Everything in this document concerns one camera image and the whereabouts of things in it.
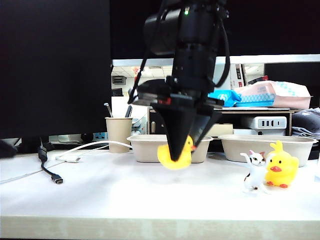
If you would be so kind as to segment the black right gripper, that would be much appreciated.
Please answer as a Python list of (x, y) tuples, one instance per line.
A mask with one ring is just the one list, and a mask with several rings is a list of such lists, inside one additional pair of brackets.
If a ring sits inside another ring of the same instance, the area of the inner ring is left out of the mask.
[(197, 147), (204, 136), (218, 122), (225, 101), (209, 96), (215, 90), (211, 80), (167, 76), (151, 81), (151, 107), (161, 116), (170, 158), (177, 161), (182, 155), (191, 130), (193, 145)]

